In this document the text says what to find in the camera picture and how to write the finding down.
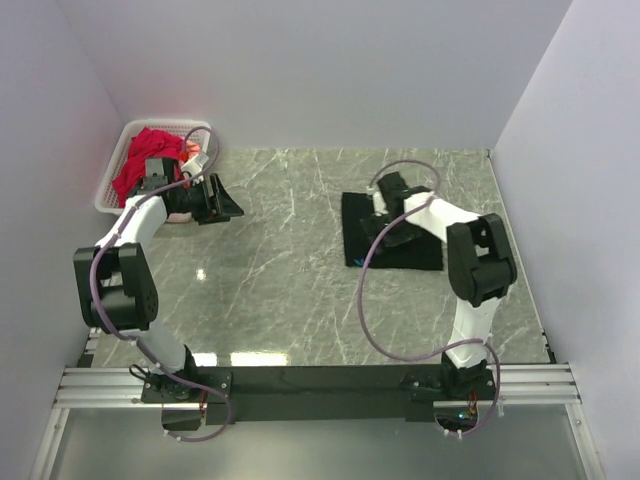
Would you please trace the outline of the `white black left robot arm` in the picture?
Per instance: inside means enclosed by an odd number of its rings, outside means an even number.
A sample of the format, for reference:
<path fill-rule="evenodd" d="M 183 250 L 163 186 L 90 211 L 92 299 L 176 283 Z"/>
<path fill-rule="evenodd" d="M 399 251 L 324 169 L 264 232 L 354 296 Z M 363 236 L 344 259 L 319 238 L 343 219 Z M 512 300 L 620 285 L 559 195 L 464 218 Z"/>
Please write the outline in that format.
<path fill-rule="evenodd" d="M 184 165 L 165 157 L 146 159 L 145 174 L 130 190 L 114 226 L 73 257 L 85 324 L 139 349 L 152 375 L 165 377 L 164 389 L 179 402 L 197 395 L 200 378 L 188 347 L 156 322 L 159 296 L 146 251 L 173 214 L 187 214 L 200 225 L 243 216 L 213 165 L 204 153 Z"/>

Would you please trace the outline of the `black t shirt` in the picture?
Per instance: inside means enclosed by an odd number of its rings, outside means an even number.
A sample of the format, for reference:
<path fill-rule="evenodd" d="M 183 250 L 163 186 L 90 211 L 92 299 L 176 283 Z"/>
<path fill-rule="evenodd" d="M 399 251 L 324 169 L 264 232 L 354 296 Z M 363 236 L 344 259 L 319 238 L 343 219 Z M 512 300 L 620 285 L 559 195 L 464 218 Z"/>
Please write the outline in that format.
<path fill-rule="evenodd" d="M 369 238 L 361 221 L 374 212 L 372 200 L 364 193 L 343 192 L 341 221 L 345 265 L 361 268 L 376 235 Z M 396 247 L 381 245 L 370 261 L 372 269 L 410 269 L 442 271 L 442 242 L 419 229 L 417 238 Z"/>

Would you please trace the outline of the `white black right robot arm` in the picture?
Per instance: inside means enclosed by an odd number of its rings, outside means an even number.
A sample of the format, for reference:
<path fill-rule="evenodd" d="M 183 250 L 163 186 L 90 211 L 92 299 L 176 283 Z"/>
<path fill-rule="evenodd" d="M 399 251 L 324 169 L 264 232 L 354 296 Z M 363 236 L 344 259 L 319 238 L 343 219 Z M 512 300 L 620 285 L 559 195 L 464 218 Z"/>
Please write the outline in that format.
<path fill-rule="evenodd" d="M 439 387 L 444 395 L 460 399 L 484 378 L 488 338 L 501 300 L 517 279 L 517 268 L 504 222 L 497 214 L 480 215 L 457 207 L 433 187 L 409 187 L 397 172 L 377 173 L 371 180 L 374 213 L 365 222 L 374 228 L 357 287 L 361 327 L 372 346 L 394 360 L 416 362 L 441 357 Z M 426 232 L 446 246 L 446 272 L 456 296 L 451 337 L 446 346 L 414 357 L 384 350 L 369 331 L 364 317 L 363 290 L 369 264 L 383 241 L 397 247 Z"/>

